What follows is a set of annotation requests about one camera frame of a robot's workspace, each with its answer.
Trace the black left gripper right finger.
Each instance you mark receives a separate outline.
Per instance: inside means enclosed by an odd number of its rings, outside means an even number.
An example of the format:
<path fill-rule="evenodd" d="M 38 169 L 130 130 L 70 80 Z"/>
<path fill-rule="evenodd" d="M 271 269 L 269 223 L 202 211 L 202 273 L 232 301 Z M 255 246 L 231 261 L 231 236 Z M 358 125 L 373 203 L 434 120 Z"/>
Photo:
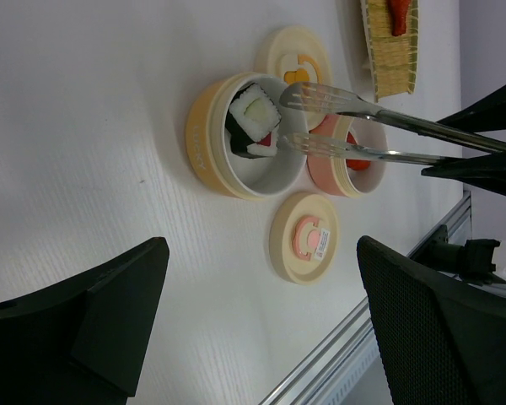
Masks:
<path fill-rule="evenodd" d="M 358 266 L 395 404 L 506 404 L 506 298 L 363 236 Z"/>

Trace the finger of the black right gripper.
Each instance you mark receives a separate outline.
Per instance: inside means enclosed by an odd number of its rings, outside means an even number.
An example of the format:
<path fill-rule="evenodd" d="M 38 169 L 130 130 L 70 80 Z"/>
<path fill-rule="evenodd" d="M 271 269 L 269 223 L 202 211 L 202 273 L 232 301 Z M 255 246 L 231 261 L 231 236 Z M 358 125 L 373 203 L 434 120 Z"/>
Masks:
<path fill-rule="evenodd" d="M 439 123 L 466 132 L 506 130 L 506 84 L 464 110 L 439 120 Z"/>
<path fill-rule="evenodd" d="M 421 175 L 459 181 L 506 197 L 506 154 L 448 159 L 422 169 Z"/>

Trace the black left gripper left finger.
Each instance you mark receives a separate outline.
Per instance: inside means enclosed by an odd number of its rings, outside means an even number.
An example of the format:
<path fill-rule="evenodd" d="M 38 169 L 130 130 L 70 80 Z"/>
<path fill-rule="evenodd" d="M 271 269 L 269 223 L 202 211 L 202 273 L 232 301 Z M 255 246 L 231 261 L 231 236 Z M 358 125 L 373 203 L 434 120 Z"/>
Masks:
<path fill-rule="evenodd" d="M 163 237 L 0 303 L 0 404 L 134 397 L 170 258 Z"/>

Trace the red toy sausage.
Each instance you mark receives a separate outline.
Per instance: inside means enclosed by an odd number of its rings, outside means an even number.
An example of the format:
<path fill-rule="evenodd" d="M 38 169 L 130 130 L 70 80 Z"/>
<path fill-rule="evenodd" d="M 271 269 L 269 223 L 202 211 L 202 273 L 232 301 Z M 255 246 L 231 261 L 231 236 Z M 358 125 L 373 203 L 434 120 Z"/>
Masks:
<path fill-rule="evenodd" d="M 351 132 L 347 133 L 347 142 L 353 145 L 357 145 L 357 141 Z M 361 159 L 347 159 L 346 166 L 347 168 L 354 171 L 363 171 L 367 170 L 371 165 L 371 162 L 368 160 Z"/>

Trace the green sushi roll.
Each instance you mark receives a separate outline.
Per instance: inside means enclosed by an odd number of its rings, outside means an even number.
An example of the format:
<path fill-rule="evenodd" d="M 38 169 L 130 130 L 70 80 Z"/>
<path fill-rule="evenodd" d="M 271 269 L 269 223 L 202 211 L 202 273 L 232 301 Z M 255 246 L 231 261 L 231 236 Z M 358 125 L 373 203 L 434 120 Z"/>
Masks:
<path fill-rule="evenodd" d="M 265 90 L 256 83 L 236 93 L 228 108 L 225 127 L 233 136 L 260 142 L 281 122 L 281 115 Z"/>

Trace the red sushi roll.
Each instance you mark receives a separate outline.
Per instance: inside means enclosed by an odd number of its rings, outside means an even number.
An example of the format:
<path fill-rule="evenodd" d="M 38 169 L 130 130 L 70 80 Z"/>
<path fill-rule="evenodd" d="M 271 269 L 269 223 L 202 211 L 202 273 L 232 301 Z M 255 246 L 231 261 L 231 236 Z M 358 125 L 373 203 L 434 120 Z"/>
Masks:
<path fill-rule="evenodd" d="M 229 135 L 229 147 L 232 154 L 247 158 L 260 159 L 276 154 L 273 131 L 248 132 L 242 127 L 226 127 Z"/>

